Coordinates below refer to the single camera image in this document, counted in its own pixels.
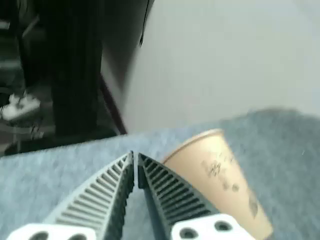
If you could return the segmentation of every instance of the gray table surface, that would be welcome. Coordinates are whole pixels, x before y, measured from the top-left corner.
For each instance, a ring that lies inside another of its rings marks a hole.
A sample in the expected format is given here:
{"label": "gray table surface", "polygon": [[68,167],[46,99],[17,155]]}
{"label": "gray table surface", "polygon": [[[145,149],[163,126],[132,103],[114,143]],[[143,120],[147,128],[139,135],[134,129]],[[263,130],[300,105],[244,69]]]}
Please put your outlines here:
{"label": "gray table surface", "polygon": [[[161,161],[202,131],[222,128],[274,227],[274,239],[320,239],[320,120],[270,109],[216,123],[120,136],[0,159],[0,239],[41,222],[84,180],[132,150]],[[129,196],[124,240],[153,240],[144,193]]]}

